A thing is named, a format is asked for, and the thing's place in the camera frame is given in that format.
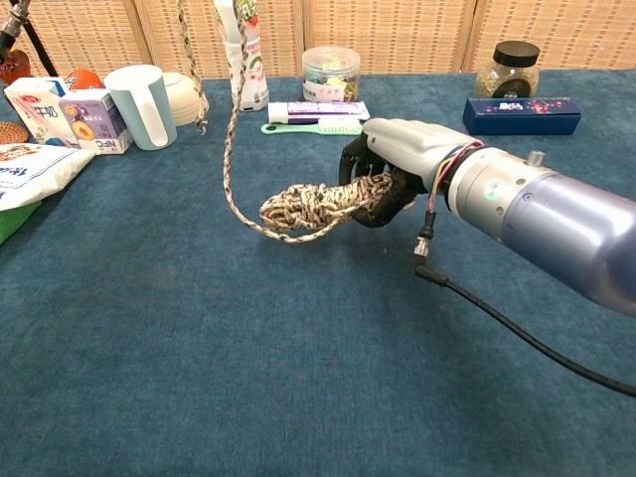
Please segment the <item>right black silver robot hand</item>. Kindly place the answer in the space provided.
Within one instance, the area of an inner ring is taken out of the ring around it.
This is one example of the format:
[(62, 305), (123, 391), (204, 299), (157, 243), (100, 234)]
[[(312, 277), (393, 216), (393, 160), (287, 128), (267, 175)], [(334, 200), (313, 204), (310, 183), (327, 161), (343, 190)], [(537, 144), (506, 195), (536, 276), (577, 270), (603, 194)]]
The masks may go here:
[(466, 146), (482, 142), (456, 130), (417, 120), (372, 118), (342, 151), (339, 183), (389, 173), (391, 185), (374, 206), (362, 206), (353, 219), (367, 228), (387, 225), (418, 195), (432, 191), (439, 164)]

